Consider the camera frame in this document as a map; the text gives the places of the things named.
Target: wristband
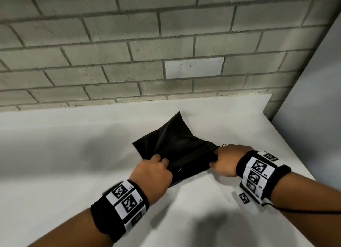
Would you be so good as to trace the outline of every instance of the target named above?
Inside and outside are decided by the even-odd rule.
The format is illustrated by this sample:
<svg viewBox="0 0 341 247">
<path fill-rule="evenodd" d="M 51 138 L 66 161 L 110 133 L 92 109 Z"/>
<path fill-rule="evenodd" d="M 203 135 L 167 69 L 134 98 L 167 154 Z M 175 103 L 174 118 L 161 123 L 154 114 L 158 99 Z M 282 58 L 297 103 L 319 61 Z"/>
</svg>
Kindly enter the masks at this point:
<svg viewBox="0 0 341 247">
<path fill-rule="evenodd" d="M 148 208 L 148 199 L 141 188 L 125 180 L 103 193 L 90 211 L 97 229 L 115 243 L 134 227 Z"/>
<path fill-rule="evenodd" d="M 236 173 L 242 178 L 240 187 L 257 203 L 266 197 L 271 200 L 271 193 L 278 181 L 291 172 L 291 168 L 277 166 L 278 158 L 265 151 L 249 151 L 238 162 Z"/>
</svg>

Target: black fabric bag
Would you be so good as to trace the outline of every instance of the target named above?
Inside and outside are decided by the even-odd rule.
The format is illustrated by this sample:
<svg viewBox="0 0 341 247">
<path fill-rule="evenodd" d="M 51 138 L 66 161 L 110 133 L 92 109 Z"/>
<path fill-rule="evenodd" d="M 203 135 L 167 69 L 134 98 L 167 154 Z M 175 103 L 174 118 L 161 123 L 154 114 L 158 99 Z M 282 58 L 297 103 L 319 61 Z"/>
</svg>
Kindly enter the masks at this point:
<svg viewBox="0 0 341 247">
<path fill-rule="evenodd" d="M 168 170 L 173 174 L 172 185 L 209 168 L 217 160 L 213 153 L 218 146 L 199 139 L 191 133 L 180 112 L 166 124 L 133 143 L 143 159 L 154 154 L 169 160 Z"/>
</svg>

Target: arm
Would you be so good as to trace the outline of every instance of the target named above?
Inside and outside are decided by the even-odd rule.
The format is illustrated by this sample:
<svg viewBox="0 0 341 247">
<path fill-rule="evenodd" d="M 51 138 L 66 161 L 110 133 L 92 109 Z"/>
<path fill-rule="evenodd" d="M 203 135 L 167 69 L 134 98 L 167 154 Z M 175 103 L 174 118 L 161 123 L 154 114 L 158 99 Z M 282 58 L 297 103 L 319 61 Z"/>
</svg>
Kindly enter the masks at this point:
<svg viewBox="0 0 341 247">
<path fill-rule="evenodd" d="M 172 182 L 172 173 L 167 170 L 169 161 L 155 155 L 151 160 L 142 160 L 134 169 L 130 180 L 146 195 L 149 205 L 155 204 Z M 29 247 L 110 247 L 112 240 L 101 233 L 94 223 L 90 209 L 75 215 Z"/>
<path fill-rule="evenodd" d="M 241 145 L 220 147 L 218 161 L 211 167 L 221 175 L 234 177 L 239 160 L 253 148 Z M 341 210 L 341 192 L 290 172 L 282 177 L 271 194 L 276 207 L 293 210 Z M 341 215 L 282 214 L 316 247 L 339 246 Z"/>
</svg>

